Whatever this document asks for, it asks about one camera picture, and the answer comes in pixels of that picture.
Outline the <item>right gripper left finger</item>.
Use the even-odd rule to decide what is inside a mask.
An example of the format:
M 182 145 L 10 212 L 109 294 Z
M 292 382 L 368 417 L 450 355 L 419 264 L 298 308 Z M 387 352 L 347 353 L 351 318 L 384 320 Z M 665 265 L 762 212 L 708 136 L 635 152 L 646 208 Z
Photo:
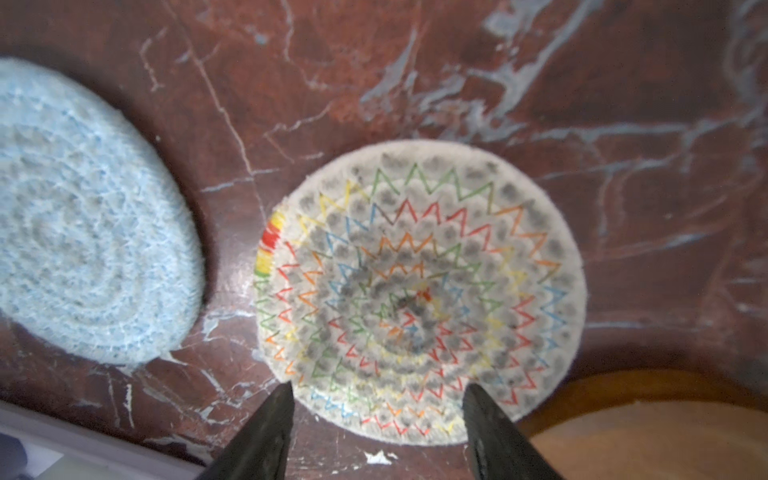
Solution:
M 197 479 L 284 479 L 294 411 L 292 384 L 279 384 Z

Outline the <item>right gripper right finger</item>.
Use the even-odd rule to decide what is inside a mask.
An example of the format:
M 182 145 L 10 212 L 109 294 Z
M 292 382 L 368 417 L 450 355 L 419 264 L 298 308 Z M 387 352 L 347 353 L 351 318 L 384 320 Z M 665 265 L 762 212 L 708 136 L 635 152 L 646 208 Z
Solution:
M 467 386 L 462 410 L 475 479 L 563 480 L 481 385 Z

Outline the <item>brown wooden coaster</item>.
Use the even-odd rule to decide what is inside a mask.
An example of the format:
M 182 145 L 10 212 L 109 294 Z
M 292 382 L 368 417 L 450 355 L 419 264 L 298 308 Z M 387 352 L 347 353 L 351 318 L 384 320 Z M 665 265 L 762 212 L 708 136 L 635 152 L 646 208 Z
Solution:
M 767 476 L 766 396 L 699 373 L 573 380 L 518 426 L 567 479 Z

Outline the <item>white patterned round coaster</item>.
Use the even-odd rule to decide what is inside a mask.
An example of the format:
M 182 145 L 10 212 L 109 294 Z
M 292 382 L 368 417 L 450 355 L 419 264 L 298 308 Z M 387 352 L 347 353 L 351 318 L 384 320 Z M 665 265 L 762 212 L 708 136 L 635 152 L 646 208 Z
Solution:
M 482 386 L 520 419 L 567 376 L 587 284 L 546 192 L 464 144 L 402 140 L 329 162 L 278 204 L 255 265 L 273 375 L 316 416 L 374 440 L 467 439 Z

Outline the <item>light blue woven coaster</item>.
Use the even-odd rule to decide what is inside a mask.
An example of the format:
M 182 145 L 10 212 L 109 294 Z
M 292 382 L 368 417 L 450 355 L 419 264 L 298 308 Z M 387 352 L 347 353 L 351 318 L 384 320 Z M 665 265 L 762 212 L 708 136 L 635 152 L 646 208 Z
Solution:
M 173 176 L 99 95 L 1 61 L 1 310 L 83 358 L 139 364 L 196 322 L 205 262 Z

